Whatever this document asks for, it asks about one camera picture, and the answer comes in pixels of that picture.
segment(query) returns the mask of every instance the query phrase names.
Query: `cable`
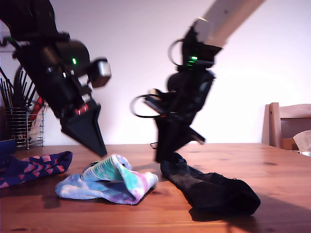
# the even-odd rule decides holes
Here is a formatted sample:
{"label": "cable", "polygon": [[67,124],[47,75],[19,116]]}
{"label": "cable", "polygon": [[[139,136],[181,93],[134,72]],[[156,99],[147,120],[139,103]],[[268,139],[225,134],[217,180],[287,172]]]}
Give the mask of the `cable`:
{"label": "cable", "polygon": [[155,94],[147,94],[147,95],[141,95],[141,96],[137,96],[135,99],[132,100],[131,104],[130,104],[130,110],[131,110],[131,113],[134,114],[135,116],[137,117],[140,117],[140,118],[156,118],[156,117],[159,117],[161,115],[156,115],[156,116],[142,116],[142,115],[138,115],[135,113],[135,110],[134,110],[134,105],[136,103],[136,101],[140,98],[143,98],[143,97],[148,97],[148,96],[154,96],[154,97],[160,97],[159,95],[155,95]]}
{"label": "cable", "polygon": [[169,47],[169,49],[168,49],[169,60],[170,60],[173,64],[175,64],[176,66],[178,66],[178,67],[181,66],[181,65],[177,64],[176,62],[174,62],[173,57],[172,57],[172,50],[173,50],[174,46],[175,46],[178,42],[183,42],[183,41],[184,41],[184,39],[178,39],[178,40],[174,41],[174,42],[170,45],[170,47]]}

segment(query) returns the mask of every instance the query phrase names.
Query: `white wall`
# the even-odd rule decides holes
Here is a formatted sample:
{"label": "white wall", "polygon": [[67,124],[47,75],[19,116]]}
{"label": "white wall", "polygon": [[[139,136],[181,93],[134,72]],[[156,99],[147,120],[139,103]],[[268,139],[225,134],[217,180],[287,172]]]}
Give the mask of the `white wall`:
{"label": "white wall", "polygon": [[[175,69],[167,58],[168,46],[213,1],[51,2],[59,31],[68,31],[71,38],[84,42],[92,59],[106,56],[111,64],[112,79],[94,90],[95,100],[102,105],[99,124],[105,143],[156,141],[153,120],[133,116],[130,101],[151,88],[165,90],[167,77]],[[311,102],[310,10],[310,0],[266,0],[232,35],[217,56],[213,71],[218,79],[192,125],[207,142],[261,142],[266,104]],[[3,56],[1,64],[12,69]],[[137,109],[142,112],[147,107]],[[51,110],[45,132],[46,145],[75,143],[60,132]]]}

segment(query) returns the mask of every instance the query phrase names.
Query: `wooden table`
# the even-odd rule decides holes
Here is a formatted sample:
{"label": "wooden table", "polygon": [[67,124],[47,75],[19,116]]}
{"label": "wooden table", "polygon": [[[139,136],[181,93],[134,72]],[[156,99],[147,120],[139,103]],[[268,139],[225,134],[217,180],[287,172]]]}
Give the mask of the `wooden table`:
{"label": "wooden table", "polygon": [[54,191],[69,174],[99,158],[81,146],[36,147],[16,153],[73,152],[69,170],[0,191],[1,233],[311,233],[311,157],[262,144],[187,145],[180,150],[189,165],[247,182],[261,199],[253,216],[218,218],[191,210],[183,194],[161,177],[149,145],[107,146],[125,156],[133,170],[159,177],[156,188],[136,206],[103,199],[65,200]]}

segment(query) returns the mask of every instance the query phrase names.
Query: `black sock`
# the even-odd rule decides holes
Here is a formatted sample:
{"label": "black sock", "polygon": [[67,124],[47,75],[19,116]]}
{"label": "black sock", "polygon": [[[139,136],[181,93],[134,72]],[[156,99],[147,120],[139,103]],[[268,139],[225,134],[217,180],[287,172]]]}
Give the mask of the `black sock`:
{"label": "black sock", "polygon": [[161,162],[163,176],[180,189],[195,210],[222,215],[252,215],[260,199],[247,183],[218,173],[204,174],[178,153]]}

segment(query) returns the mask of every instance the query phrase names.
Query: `dish rack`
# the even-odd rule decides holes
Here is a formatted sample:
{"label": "dish rack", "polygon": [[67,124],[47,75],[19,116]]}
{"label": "dish rack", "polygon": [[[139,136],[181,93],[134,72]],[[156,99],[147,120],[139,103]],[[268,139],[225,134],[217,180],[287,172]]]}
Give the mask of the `dish rack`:
{"label": "dish rack", "polygon": [[30,114],[29,109],[5,108],[7,137],[15,139],[17,148],[44,146],[44,109]]}

